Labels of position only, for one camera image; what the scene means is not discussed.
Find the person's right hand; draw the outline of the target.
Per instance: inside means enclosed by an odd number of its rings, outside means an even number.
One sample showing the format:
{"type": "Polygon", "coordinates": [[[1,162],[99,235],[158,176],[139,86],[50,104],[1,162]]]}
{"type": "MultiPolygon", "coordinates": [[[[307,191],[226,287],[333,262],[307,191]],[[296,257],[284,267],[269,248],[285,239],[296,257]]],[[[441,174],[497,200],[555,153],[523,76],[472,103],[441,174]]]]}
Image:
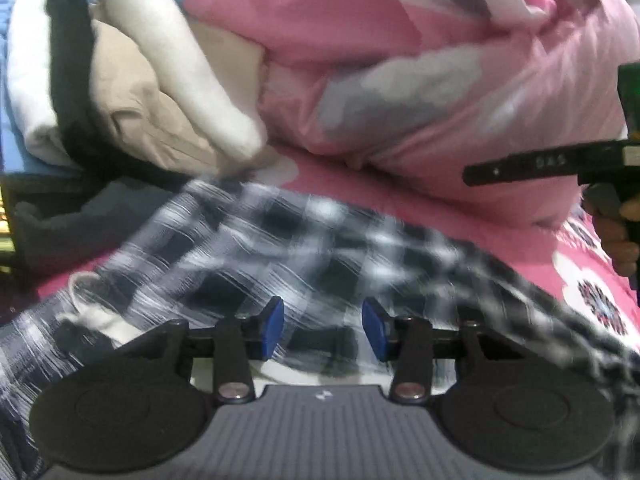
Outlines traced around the person's right hand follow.
{"type": "Polygon", "coordinates": [[[639,245],[629,239],[626,222],[639,221],[639,197],[620,206],[620,220],[606,218],[589,200],[582,201],[582,208],[592,217],[602,250],[611,258],[615,272],[623,278],[634,276],[638,270],[639,245]]]}

